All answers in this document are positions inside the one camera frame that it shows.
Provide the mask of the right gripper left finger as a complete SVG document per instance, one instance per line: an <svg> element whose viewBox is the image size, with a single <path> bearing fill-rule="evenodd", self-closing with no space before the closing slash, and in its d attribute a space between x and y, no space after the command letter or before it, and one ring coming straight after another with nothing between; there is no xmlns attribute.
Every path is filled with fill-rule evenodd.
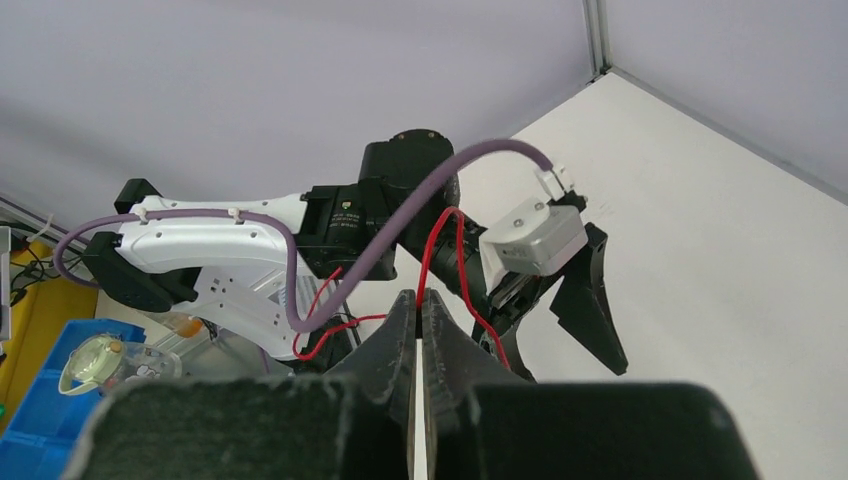
<svg viewBox="0 0 848 480"><path fill-rule="evenodd" d="M66 479L409 479L415 294L323 374L135 381L89 416Z"/></svg>

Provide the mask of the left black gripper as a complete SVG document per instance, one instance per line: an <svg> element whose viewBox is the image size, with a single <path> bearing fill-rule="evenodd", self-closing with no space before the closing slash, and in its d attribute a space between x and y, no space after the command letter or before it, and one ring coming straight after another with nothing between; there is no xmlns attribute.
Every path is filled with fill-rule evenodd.
<svg viewBox="0 0 848 480"><path fill-rule="evenodd" d="M458 273L458 220L449 216L431 250L429 272L454 295L462 295ZM614 325L604 281L608 235L593 223L585 226L587 243L561 269L562 283L549 310L558 325L613 374L627 372L628 359ZM551 287L555 276L508 273L492 292L487 291L479 237L486 228L467 217L463 225L463 256L470 300L488 321L474 320L472 339L505 368L536 383L518 345L518 327Z"/></svg>

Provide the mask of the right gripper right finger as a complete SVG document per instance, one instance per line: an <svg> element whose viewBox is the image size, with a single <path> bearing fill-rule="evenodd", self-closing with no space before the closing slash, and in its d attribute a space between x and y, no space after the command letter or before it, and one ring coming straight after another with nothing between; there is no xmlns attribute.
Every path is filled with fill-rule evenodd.
<svg viewBox="0 0 848 480"><path fill-rule="evenodd" d="M533 383L427 290L421 307L433 479L755 479L732 415L691 383Z"/></svg>

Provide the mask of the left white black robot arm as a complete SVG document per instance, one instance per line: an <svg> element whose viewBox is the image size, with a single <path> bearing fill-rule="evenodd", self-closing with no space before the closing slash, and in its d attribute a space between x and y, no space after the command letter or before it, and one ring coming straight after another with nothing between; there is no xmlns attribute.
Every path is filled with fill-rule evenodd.
<svg viewBox="0 0 848 480"><path fill-rule="evenodd" d="M460 209L461 169L516 153L541 193L489 226ZM366 146L358 178L247 202L183 202L144 179L127 181L115 214L91 223L82 261L111 299L150 313L211 321L273 358L304 364L296 335L325 335L363 282L395 279L408 252L419 279L461 298L472 337L515 372L513 337L541 297L558 324L611 372L629 362L604 282L607 234L582 214L586 198L567 170L511 139L462 151L440 133L407 130Z"/></svg>

